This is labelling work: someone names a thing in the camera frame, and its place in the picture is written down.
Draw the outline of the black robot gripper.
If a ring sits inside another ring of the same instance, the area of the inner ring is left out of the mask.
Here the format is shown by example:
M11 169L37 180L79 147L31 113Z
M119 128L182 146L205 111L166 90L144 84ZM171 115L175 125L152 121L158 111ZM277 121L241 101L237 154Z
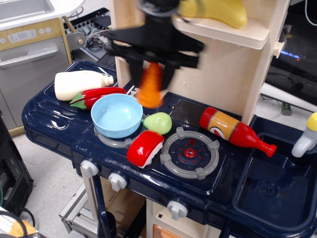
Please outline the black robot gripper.
M179 67L197 67L204 44L174 27L172 17L179 5L178 0L141 0L138 7L145 14L143 25L109 31L108 50L126 59L135 86L140 86L144 60L159 62L160 90L168 88Z

